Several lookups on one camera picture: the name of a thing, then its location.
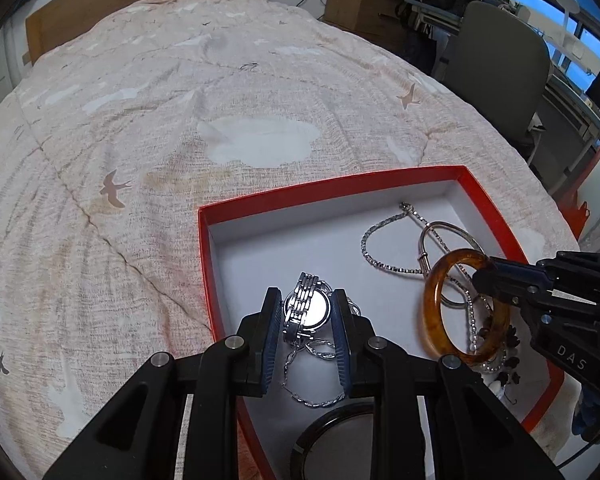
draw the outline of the gold bangle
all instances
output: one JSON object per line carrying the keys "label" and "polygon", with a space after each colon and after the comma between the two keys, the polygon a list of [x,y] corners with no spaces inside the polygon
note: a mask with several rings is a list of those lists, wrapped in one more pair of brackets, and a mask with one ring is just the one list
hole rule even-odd
{"label": "gold bangle", "polygon": [[440,355],[453,354],[468,365],[488,361],[502,346],[509,329],[510,307],[506,303],[493,299],[493,321],[484,343],[475,354],[466,354],[456,348],[446,334],[442,321],[442,286],[446,276],[456,264],[465,264],[474,269],[489,265],[489,257],[473,249],[458,249],[439,259],[427,276],[424,287],[423,311],[424,325],[429,341]]}

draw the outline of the silver chain necklace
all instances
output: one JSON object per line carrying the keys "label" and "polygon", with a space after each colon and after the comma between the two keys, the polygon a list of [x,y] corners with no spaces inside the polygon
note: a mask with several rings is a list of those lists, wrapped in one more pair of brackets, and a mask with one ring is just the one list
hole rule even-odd
{"label": "silver chain necklace", "polygon": [[[422,268],[421,269],[407,269],[405,267],[390,266],[390,265],[380,262],[379,260],[374,259],[371,256],[371,254],[369,254],[369,252],[366,250],[366,241],[369,239],[369,237],[374,232],[378,231],[378,229],[381,229],[388,224],[391,224],[392,222],[401,220],[402,218],[406,218],[407,216],[412,215],[414,218],[416,218],[418,221],[420,221],[422,224],[424,224],[424,228],[427,229],[428,232],[430,232],[435,237],[435,239],[438,241],[440,246],[445,250],[445,252],[447,252],[447,253],[450,252],[449,247],[447,246],[447,244],[445,244],[442,237],[438,234],[438,232],[435,229],[430,228],[430,224],[427,221],[427,219],[424,218],[422,215],[420,215],[413,208],[413,205],[406,203],[406,202],[401,202],[400,209],[402,209],[401,213],[395,214],[393,216],[389,216],[389,218],[385,218],[384,220],[378,222],[377,224],[371,226],[369,229],[366,230],[366,232],[362,235],[362,240],[360,240],[360,250],[362,251],[362,255],[365,257],[365,260],[368,261],[372,266],[374,266],[377,269],[385,270],[387,272],[397,272],[397,273],[401,273],[401,274],[421,274],[424,277],[426,277],[428,274],[428,271],[425,272]],[[463,236],[465,239],[468,240],[470,238],[471,240],[474,241],[473,237],[466,231],[464,231],[456,226],[452,226],[452,227],[454,227],[455,230],[457,230],[456,232],[458,232],[458,234],[460,234],[459,232],[464,233],[467,236],[467,237]],[[421,256],[426,256],[426,255],[427,255],[427,253],[423,252]],[[464,270],[464,268],[462,266],[458,265],[456,267],[458,267],[458,269],[460,269],[462,274],[468,280],[471,279],[469,274],[466,272],[466,270]],[[446,278],[450,282],[455,284],[458,288],[460,288],[460,290],[462,291],[462,293],[464,295],[465,303],[462,304],[462,306],[466,306],[466,316],[467,316],[467,322],[468,322],[468,326],[469,326],[469,333],[468,333],[469,351],[475,352],[478,349],[478,331],[477,331],[477,328],[475,325],[475,314],[474,314],[475,298],[471,297],[471,292],[459,280],[457,280],[456,278],[452,278],[450,276],[447,276]],[[445,304],[449,304],[449,303],[451,303],[451,302],[449,300],[445,299]]]}
{"label": "silver chain necklace", "polygon": [[291,366],[291,363],[294,361],[294,359],[296,358],[298,353],[301,352],[302,350],[307,350],[309,352],[309,354],[311,354],[312,356],[317,357],[318,359],[324,359],[325,361],[330,361],[330,360],[335,359],[336,354],[334,352],[318,352],[314,348],[314,346],[321,346],[321,345],[328,346],[329,348],[332,348],[334,350],[336,348],[336,345],[334,345],[334,343],[328,339],[313,339],[311,341],[308,341],[308,342],[305,342],[302,344],[294,345],[291,352],[289,352],[289,354],[286,356],[285,367],[283,368],[283,374],[284,374],[283,377],[284,378],[282,381],[282,387],[291,394],[291,397],[293,400],[295,400],[295,402],[304,404],[308,408],[330,408],[331,406],[336,405],[342,399],[345,398],[345,394],[344,394],[344,392],[342,392],[342,393],[338,394],[337,397],[330,399],[330,400],[325,400],[323,402],[311,402],[310,400],[305,400],[302,397],[300,397],[298,394],[294,393],[286,385],[286,382],[288,380],[288,375],[289,375],[289,367]]}

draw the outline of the bed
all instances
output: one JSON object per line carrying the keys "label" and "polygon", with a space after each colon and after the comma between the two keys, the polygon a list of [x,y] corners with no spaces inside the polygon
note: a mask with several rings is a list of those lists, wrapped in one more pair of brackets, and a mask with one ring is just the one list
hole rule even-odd
{"label": "bed", "polygon": [[[201,205],[464,164],[530,261],[578,249],[524,160],[474,108],[302,9],[55,0],[27,35],[33,70],[0,104],[0,444],[27,479],[153,352],[211,343]],[[533,431],[550,455],[577,394],[567,378]],[[240,476],[258,476],[244,447]]]}

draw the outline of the office chair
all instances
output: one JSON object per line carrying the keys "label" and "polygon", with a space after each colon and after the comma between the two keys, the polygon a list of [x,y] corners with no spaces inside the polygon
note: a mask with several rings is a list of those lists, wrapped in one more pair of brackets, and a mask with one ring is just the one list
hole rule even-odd
{"label": "office chair", "polygon": [[513,14],[483,2],[466,8],[443,83],[518,150],[536,153],[541,129],[529,130],[551,59],[544,40]]}

